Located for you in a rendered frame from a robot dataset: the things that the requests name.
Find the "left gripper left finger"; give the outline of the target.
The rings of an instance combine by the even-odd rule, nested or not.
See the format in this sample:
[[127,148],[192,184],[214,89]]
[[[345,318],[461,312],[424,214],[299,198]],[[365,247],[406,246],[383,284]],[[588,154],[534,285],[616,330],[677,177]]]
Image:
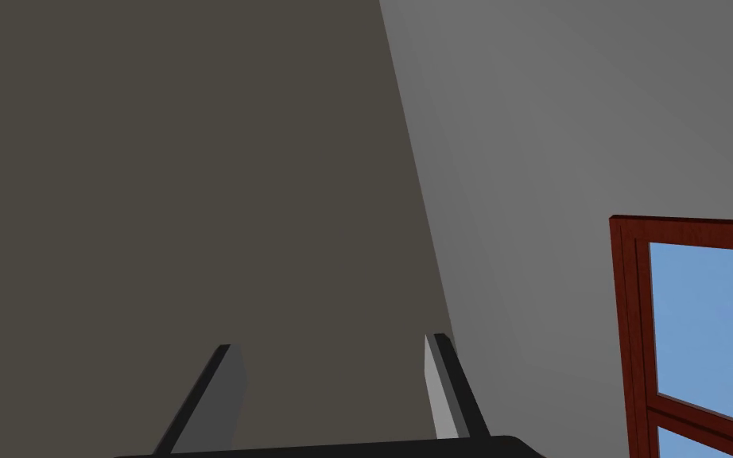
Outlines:
[[155,456],[231,449],[247,388],[238,347],[217,347],[169,424]]

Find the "red-brown framed window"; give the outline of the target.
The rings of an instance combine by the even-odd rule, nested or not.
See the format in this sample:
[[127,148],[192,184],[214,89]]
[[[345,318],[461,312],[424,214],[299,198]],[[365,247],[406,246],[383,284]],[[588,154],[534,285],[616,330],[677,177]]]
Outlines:
[[609,225],[629,457],[733,457],[733,220]]

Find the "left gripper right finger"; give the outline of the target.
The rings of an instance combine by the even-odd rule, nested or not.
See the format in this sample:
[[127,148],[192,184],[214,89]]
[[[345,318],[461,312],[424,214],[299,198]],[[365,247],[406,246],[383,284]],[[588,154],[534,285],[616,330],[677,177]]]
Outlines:
[[491,435],[456,348],[444,333],[425,336],[424,377],[436,438]]

